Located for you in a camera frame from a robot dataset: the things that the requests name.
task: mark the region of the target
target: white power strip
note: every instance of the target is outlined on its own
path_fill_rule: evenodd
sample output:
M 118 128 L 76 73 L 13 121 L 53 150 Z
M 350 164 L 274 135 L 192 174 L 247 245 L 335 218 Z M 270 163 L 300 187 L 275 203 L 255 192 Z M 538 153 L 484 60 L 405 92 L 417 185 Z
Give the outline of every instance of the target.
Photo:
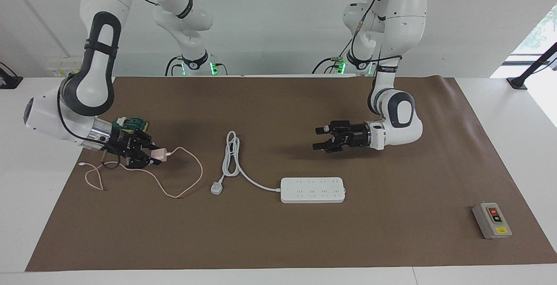
M 285 204 L 338 204 L 346 190 L 342 178 L 283 178 L 280 199 Z

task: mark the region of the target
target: white robotic arm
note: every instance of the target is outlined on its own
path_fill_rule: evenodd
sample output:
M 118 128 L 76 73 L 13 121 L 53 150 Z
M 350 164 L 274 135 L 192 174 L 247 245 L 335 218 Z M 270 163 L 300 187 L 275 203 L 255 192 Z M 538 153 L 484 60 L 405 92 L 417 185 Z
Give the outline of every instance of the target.
M 394 88 L 394 78 L 402 55 L 422 39 L 426 23 L 426 0 L 370 0 L 367 5 L 354 3 L 344 12 L 344 22 L 354 38 L 346 60 L 360 71 L 368 71 L 376 62 L 376 78 L 368 96 L 369 109 L 381 116 L 378 121 L 350 124 L 332 121 L 316 129 L 317 134 L 332 138 L 314 144 L 314 150 L 342 151 L 367 146 L 383 150 L 387 145 L 409 144 L 422 136 L 422 121 L 416 114 L 412 95 Z M 376 42 L 373 34 L 383 34 L 380 57 L 372 59 Z
M 157 24 L 178 41 L 185 60 L 198 63 L 191 74 L 207 73 L 210 55 L 197 31 L 211 28 L 209 12 L 193 0 L 157 0 Z M 81 0 L 80 16 L 89 31 L 81 70 L 44 95 L 30 100 L 24 113 L 28 128 L 68 140 L 84 148 L 106 150 L 127 159 L 128 168 L 160 164 L 143 149 L 156 150 L 151 137 L 140 130 L 120 130 L 96 116 L 113 104 L 112 70 L 121 29 L 131 0 Z

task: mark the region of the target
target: cable tip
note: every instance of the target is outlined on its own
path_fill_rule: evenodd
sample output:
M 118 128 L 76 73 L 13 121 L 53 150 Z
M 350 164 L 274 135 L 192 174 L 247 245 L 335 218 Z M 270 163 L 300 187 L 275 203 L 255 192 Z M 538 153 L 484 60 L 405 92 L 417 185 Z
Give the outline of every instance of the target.
M 214 182 L 211 186 L 211 194 L 221 194 L 222 184 L 219 182 Z

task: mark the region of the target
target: charging cable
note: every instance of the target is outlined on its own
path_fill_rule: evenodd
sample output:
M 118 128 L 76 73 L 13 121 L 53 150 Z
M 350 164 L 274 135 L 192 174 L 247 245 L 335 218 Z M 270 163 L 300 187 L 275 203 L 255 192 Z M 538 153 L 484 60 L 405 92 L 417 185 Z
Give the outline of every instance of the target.
M 104 190 L 104 186 L 103 186 L 103 179 L 101 178 L 101 174 L 99 172 L 99 169 L 101 168 L 101 166 L 104 166 L 104 164 L 117 164 L 116 168 L 118 166 L 121 166 L 122 168 L 124 168 L 124 170 L 126 171 L 131 171 L 131 172 L 135 172 L 135 171 L 139 171 L 139 172 L 145 172 L 147 174 L 149 174 L 150 176 L 153 176 L 153 178 L 157 181 L 157 184 L 159 184 L 159 188 L 161 188 L 162 192 L 166 195 L 169 196 L 170 198 L 181 198 L 186 192 L 188 192 L 191 188 L 193 188 L 193 186 L 195 186 L 197 183 L 199 183 L 199 181 L 201 180 L 201 178 L 203 177 L 203 165 L 201 165 L 201 162 L 199 161 L 199 159 L 197 159 L 197 157 L 195 155 L 193 155 L 193 153 L 187 151 L 186 149 L 182 148 L 182 147 L 178 147 L 176 148 L 173 152 L 167 152 L 164 154 L 164 160 L 166 160 L 166 157 L 173 155 L 176 151 L 178 150 L 183 150 L 184 152 L 186 152 L 187 154 L 189 154 L 190 156 L 192 156 L 196 161 L 197 164 L 199 164 L 199 168 L 201 169 L 201 173 L 199 175 L 199 178 L 197 178 L 197 180 L 195 181 L 195 183 L 193 183 L 191 186 L 189 186 L 188 188 L 186 188 L 185 190 L 183 190 L 183 192 L 181 192 L 180 194 L 173 196 L 172 194 L 167 193 L 167 191 L 164 189 L 164 187 L 162 186 L 161 182 L 159 181 L 159 179 L 157 178 L 157 176 L 155 176 L 155 174 L 147 171 L 147 170 L 133 170 L 131 168 L 126 168 L 123 164 L 120 164 L 119 162 L 105 162 L 99 166 L 94 166 L 93 164 L 90 163 L 86 163 L 86 162 L 79 162 L 77 165 L 78 166 L 90 166 L 93 169 L 89 170 L 88 172 L 85 173 L 85 182 L 91 186 L 92 188 L 95 188 L 96 190 Z M 99 186 L 95 186 L 93 184 L 91 184 L 91 182 L 89 182 L 89 179 L 87 178 L 87 176 L 89 175 L 89 173 L 91 172 L 97 172 L 97 176 L 99 178 Z
M 280 188 L 268 188 L 261 184 L 257 184 L 245 174 L 244 170 L 240 166 L 239 162 L 239 151 L 240 151 L 240 138 L 236 136 L 235 131 L 230 131 L 226 136 L 226 148 L 225 148 L 225 159 L 222 162 L 222 176 L 218 182 L 214 182 L 213 186 L 211 186 L 211 193 L 212 194 L 221 194 L 222 192 L 222 182 L 226 177 L 234 178 L 238 176 L 240 173 L 245 177 L 245 179 L 249 180 L 251 184 L 255 186 L 273 192 L 280 192 Z M 232 157 L 234 157 L 234 162 L 236 164 L 236 168 L 233 172 L 230 172 L 230 163 L 232 161 Z

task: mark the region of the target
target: white table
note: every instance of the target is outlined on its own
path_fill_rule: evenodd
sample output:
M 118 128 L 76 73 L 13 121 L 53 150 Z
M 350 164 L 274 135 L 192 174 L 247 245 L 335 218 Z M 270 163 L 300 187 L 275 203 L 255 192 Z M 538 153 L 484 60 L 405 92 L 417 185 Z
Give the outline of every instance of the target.
M 81 152 L 24 127 L 30 97 L 61 79 L 0 91 L 0 285 L 3 284 L 553 284 L 557 265 L 23 273 Z M 527 91 L 503 79 L 458 79 L 483 128 L 557 249 L 557 128 Z

